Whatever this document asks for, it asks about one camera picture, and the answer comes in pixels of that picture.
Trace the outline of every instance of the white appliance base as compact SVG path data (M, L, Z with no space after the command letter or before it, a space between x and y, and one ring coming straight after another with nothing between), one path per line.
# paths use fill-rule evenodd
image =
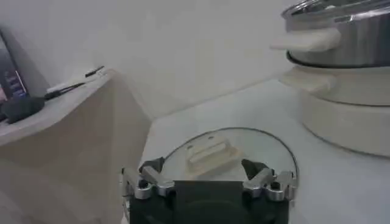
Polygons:
M342 147L390 156L390 107L334 103L300 95L302 122L315 135Z

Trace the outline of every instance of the glass lid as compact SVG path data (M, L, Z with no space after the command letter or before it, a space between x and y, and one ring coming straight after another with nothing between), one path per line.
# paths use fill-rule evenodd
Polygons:
M305 0L282 13L285 19L335 19L335 22L352 21L388 13L387 0Z
M224 128L190 139L166 157L161 174L171 180L246 181L244 166L291 171L298 178L288 146L251 128Z

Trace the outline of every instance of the white table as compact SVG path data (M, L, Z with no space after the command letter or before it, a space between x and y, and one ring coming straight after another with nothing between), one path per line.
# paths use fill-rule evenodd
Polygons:
M340 149L313 136L299 122L297 93L276 80L157 119L142 161L224 127L266 130L291 148L300 169L292 223L390 222L390 159Z

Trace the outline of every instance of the lid rim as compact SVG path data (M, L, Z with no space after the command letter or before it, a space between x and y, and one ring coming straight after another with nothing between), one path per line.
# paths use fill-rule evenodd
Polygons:
M386 11L381 13L376 13L375 16L382 15L384 13L390 13L390 9L387 9L390 7L390 1L376 0L372 2L370 0L364 0L353 4L347 4L340 7L335 7L333 9L320 10L316 12L305 12L305 13L294 15L294 13L311 6L316 2L321 2L321 1L323 0L303 0L285 9L282 12L281 16L285 20L313 22L313 20L328 20L328 19L335 20L335 18L345 18L348 16L359 15L362 13L366 13L378 9L383 9ZM367 18L367 17L373 17L373 16L372 15L361 16L360 18Z

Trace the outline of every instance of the white pot handle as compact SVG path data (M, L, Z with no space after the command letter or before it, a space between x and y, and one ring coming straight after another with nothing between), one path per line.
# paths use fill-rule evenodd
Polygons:
M336 83L336 77L328 74L310 74L292 69L279 78L279 82L308 93L325 93Z
M277 37L271 49L321 52L336 47L341 33L336 28L288 32Z

